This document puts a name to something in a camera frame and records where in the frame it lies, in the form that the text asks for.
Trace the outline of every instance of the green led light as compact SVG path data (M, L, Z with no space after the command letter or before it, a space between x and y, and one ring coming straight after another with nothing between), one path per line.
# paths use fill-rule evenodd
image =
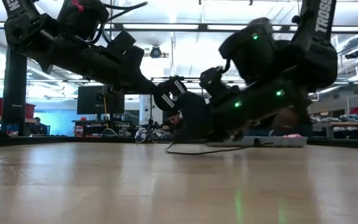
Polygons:
M277 91L276 95L277 96L282 96L282 95L284 95L284 91L283 90Z

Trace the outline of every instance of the blue wall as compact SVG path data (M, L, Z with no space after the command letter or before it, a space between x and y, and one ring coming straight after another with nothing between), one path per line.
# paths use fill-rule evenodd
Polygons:
M34 117L39 117L41 123L50 125L50 134L74 136L74 122L81 117L93 119L94 115L78 115L76 110L36 110Z

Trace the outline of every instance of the black pillar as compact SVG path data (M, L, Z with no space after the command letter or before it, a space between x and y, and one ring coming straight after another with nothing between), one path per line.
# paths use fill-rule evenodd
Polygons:
M25 133L25 94L27 86L27 57L7 49L2 104L1 130L8 124L19 126L19 136Z

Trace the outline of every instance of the pillar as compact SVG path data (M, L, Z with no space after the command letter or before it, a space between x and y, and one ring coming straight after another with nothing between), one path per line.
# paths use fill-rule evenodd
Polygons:
M155 105L154 100L150 95L140 96L140 110L139 110L139 124L147 124L150 117L162 124L162 110Z
M1 130L8 124L19 126L19 136L25 135L25 95L27 84L27 57L7 49L2 104Z

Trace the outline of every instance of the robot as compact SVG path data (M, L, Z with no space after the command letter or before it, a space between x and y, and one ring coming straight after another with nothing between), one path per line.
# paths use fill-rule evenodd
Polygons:
M219 48L226 66L207 69L200 76L200 86L212 96L208 104L190 91L173 102L141 73L144 51L134 46L128 32L114 40L106 37L107 22L146 2L120 7L100 0L65 0L58 18L52 19L37 12L36 1L3 0L8 45L37 61L45 73L56 65L109 85L112 91L153 93L161 101L160 109L181 110L185 118L185 129L175 136L176 142L223 140L282 108L306 111L311 103L308 93L333 84L337 77L337 52L330 41L336 0L303 0L300 15L293 18L298 29L291 41L274 40L266 18L255 19L228 37ZM123 11L110 17L106 8ZM95 45L101 37L107 47ZM246 89L221 81L231 62Z

